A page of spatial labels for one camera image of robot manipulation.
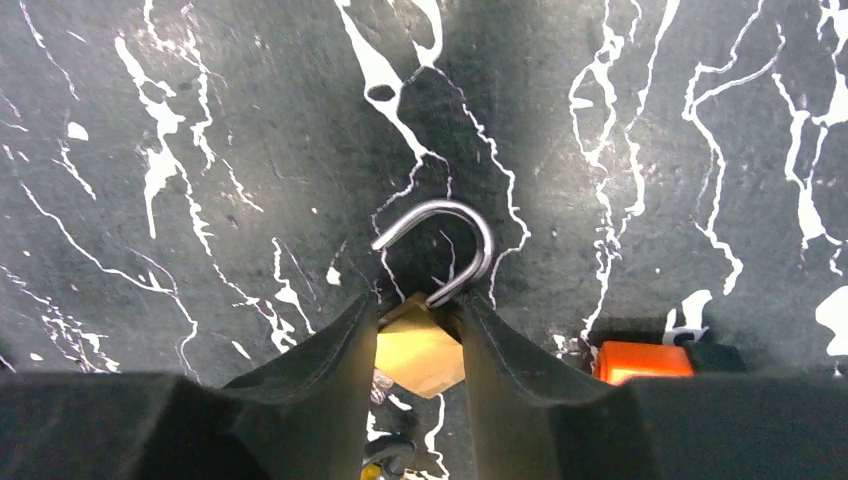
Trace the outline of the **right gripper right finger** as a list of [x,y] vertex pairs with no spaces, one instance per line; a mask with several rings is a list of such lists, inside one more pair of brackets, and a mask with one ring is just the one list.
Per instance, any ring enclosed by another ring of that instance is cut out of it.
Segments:
[[612,386],[464,294],[460,327],[482,479],[843,479],[847,382],[703,374]]

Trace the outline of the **small brass padlock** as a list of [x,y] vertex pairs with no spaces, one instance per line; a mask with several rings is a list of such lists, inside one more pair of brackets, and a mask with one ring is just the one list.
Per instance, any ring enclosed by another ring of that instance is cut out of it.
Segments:
[[471,206],[451,199],[424,201],[401,215],[371,243],[384,251],[425,220],[452,215],[466,222],[476,241],[471,262],[433,293],[417,293],[380,319],[371,400],[382,403],[398,385],[424,399],[433,398],[465,378],[463,346],[444,309],[454,296],[479,280],[494,261],[494,233]]

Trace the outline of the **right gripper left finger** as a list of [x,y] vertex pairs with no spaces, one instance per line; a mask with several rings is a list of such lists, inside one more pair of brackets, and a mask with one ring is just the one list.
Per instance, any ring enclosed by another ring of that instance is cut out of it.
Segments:
[[356,479],[378,301],[220,388],[184,376],[1,378],[5,479]]

